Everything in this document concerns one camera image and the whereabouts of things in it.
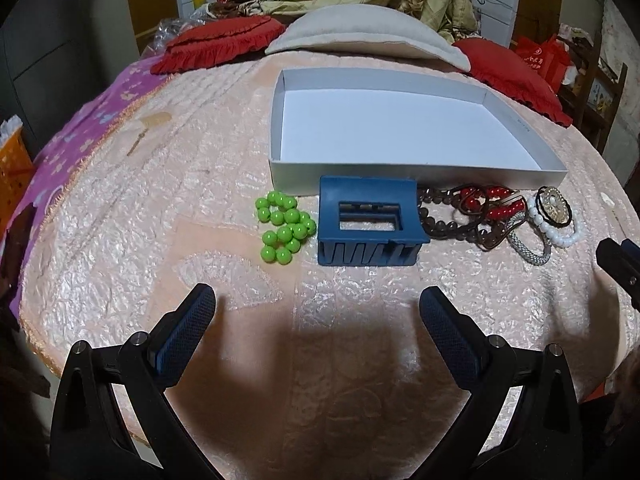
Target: purple floral fabric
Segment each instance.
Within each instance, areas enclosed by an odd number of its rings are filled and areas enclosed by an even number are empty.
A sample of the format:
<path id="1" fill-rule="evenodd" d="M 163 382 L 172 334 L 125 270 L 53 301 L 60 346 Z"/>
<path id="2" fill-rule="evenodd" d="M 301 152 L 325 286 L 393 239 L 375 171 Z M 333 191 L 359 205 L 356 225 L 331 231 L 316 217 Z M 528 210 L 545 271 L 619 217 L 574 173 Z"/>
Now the purple floral fabric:
<path id="1" fill-rule="evenodd" d="M 149 73 L 149 69 L 157 61 L 157 57 L 142 59 L 124 69 L 111 86 L 93 101 L 82 106 L 36 156 L 33 161 L 36 173 L 14 213 L 15 217 L 31 202 L 36 206 L 34 228 L 31 230 L 24 262 L 31 254 L 47 207 L 62 191 L 81 159 L 91 153 L 124 108 L 166 80 L 165 75 L 156 76 Z M 11 311 L 16 317 L 21 295 L 22 283 L 11 304 Z"/>

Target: white pillow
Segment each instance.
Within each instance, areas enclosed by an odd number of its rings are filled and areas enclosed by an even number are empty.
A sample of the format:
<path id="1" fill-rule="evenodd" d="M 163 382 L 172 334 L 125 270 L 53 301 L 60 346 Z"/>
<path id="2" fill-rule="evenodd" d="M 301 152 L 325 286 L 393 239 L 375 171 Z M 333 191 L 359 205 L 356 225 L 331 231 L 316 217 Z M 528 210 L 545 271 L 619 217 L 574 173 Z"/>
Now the white pillow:
<path id="1" fill-rule="evenodd" d="M 469 72 L 468 57 L 435 30 L 411 16 L 366 4 L 321 7 L 289 25 L 266 49 L 323 50 L 412 59 L 442 59 Z"/>

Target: white box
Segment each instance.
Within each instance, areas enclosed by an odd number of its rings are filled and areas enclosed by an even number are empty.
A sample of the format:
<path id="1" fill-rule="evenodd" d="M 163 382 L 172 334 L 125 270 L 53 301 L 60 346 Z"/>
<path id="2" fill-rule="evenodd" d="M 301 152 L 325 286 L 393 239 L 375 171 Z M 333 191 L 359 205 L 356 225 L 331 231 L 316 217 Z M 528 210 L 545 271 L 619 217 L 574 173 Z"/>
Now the white box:
<path id="1" fill-rule="evenodd" d="M 490 90 L 369 68 L 283 70 L 271 107 L 273 187 L 318 194 L 321 176 L 412 178 L 447 189 L 557 186 L 566 168 Z"/>

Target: red pillow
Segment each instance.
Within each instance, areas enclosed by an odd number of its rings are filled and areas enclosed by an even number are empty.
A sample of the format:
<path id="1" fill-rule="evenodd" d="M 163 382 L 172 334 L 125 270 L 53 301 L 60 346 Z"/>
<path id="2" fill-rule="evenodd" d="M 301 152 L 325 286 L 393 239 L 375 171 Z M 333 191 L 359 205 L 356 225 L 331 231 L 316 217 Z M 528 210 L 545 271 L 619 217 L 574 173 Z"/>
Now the red pillow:
<path id="1" fill-rule="evenodd" d="M 558 96 L 537 72 L 518 54 L 484 40 L 466 38 L 453 44 L 471 62 L 471 75 L 507 97 L 522 103 L 553 122 L 568 128 L 572 118 L 562 111 Z"/>
<path id="2" fill-rule="evenodd" d="M 227 18 L 191 28 L 167 44 L 166 53 L 151 67 L 151 73 L 210 68 L 267 47 L 284 30 L 270 16 Z"/>

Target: pillow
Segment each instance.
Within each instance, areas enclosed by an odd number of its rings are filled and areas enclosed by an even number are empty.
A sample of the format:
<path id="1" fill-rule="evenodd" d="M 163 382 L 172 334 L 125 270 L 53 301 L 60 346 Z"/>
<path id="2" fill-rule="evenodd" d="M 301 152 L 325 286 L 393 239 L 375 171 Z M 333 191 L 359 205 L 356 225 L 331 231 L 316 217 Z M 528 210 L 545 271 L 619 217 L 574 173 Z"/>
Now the pillow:
<path id="1" fill-rule="evenodd" d="M 466 56 L 411 16 L 366 4 L 321 7 L 297 19 L 265 53 L 322 50 L 412 59 L 442 59 L 468 72 Z"/>
<path id="2" fill-rule="evenodd" d="M 558 96 L 538 72 L 518 54 L 483 38 L 454 43 L 471 61 L 471 75 L 507 97 L 568 128 L 572 118 L 562 111 Z"/>
<path id="3" fill-rule="evenodd" d="M 152 74 L 210 68 L 236 56 L 265 48 L 284 32 L 284 26 L 270 16 L 228 18 L 191 28 L 167 43 L 162 59 L 151 67 Z"/>

